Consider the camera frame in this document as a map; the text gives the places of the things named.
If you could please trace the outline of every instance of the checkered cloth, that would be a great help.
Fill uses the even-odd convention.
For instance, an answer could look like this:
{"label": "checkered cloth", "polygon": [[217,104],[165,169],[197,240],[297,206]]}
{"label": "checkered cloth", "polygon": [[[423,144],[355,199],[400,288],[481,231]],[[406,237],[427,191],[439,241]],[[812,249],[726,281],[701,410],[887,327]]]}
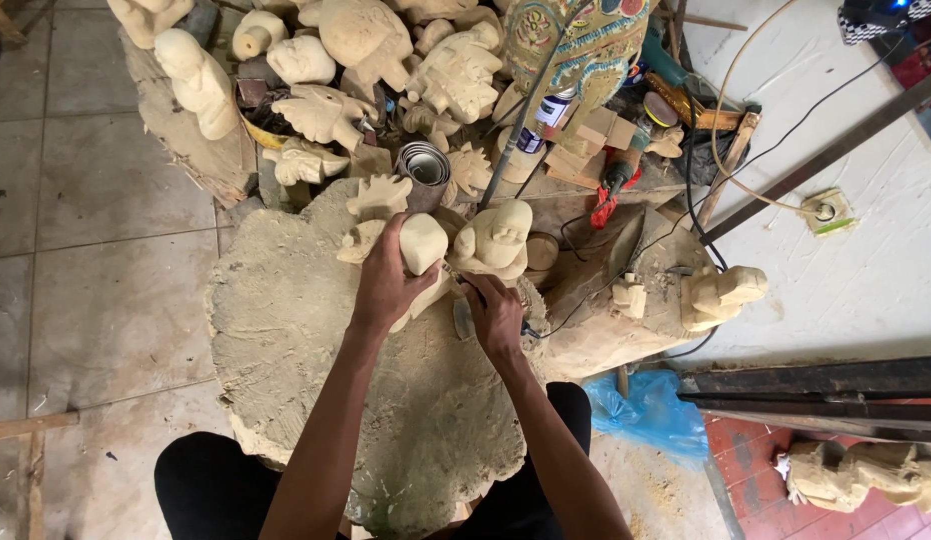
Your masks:
{"label": "checkered cloth", "polygon": [[[913,0],[909,6],[909,19],[922,19],[931,16],[931,0]],[[908,21],[902,21],[899,28],[908,25]],[[856,24],[850,22],[842,14],[842,6],[839,6],[839,31],[842,33],[842,42],[846,45],[855,45],[859,42],[865,42],[881,36],[890,30],[875,24]]]}

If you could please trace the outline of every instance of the hand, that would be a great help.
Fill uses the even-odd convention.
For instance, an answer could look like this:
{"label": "hand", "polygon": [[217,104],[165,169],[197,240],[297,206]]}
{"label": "hand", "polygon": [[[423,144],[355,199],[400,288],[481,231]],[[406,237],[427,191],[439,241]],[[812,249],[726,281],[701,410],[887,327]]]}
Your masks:
{"label": "hand", "polygon": [[352,324],[381,332],[383,336],[409,311],[412,300],[434,286],[439,278],[441,259],[421,276],[407,277],[402,269],[400,230],[410,215],[398,213],[392,216],[362,263]]}
{"label": "hand", "polygon": [[506,288],[497,276],[469,272],[462,272],[462,276],[466,280],[461,285],[462,293],[472,310],[476,338],[496,371],[501,374],[501,368],[525,359],[520,345],[520,291]]}

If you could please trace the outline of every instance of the spray can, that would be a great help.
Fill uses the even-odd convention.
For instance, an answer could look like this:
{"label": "spray can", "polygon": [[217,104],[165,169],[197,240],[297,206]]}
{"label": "spray can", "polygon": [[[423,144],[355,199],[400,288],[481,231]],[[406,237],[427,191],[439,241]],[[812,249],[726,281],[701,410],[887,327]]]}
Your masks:
{"label": "spray can", "polygon": [[563,113],[569,108],[569,104],[572,103],[572,98],[575,95],[576,88],[573,86],[555,95],[545,96],[542,103],[535,110],[536,132],[533,133],[523,126],[519,133],[519,141],[515,143],[515,148],[526,154],[539,152],[545,142],[542,138],[543,129],[545,126],[555,128],[559,124],[559,119],[563,117]]}

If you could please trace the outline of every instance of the person's left hand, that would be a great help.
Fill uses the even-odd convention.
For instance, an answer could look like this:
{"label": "person's left hand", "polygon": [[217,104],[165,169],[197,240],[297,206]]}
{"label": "person's left hand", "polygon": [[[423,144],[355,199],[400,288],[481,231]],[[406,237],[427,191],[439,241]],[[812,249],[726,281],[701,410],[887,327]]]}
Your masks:
{"label": "person's left hand", "polygon": [[409,216],[405,212],[392,216],[362,263],[352,324],[387,332],[409,310],[412,300],[439,278],[441,259],[421,276],[408,277],[402,269],[400,230]]}

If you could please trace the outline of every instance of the person's right hand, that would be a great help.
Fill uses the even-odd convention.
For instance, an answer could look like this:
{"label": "person's right hand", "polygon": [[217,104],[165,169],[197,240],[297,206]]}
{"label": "person's right hand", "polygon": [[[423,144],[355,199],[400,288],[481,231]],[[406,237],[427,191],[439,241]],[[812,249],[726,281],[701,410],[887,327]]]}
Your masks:
{"label": "person's right hand", "polygon": [[506,288],[497,276],[470,272],[462,272],[462,276],[466,280],[461,285],[462,293],[472,309],[476,338],[492,365],[501,373],[501,368],[525,358],[520,345],[520,292]]}

